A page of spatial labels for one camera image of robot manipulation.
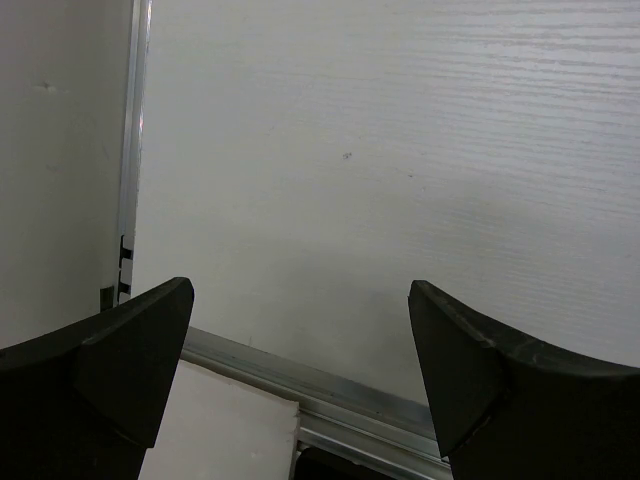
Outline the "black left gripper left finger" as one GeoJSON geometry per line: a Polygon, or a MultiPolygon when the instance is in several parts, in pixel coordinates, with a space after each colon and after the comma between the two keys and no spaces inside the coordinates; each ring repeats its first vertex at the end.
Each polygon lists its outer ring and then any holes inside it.
{"type": "Polygon", "coordinates": [[[136,479],[155,446],[194,304],[176,277],[1,351],[4,479],[136,479]]]}

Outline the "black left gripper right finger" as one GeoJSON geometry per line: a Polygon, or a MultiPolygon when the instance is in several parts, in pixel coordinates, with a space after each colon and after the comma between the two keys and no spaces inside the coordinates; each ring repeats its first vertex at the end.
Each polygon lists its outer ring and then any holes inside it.
{"type": "Polygon", "coordinates": [[[440,455],[457,479],[635,479],[639,371],[483,315],[424,280],[408,307],[440,455]]]}

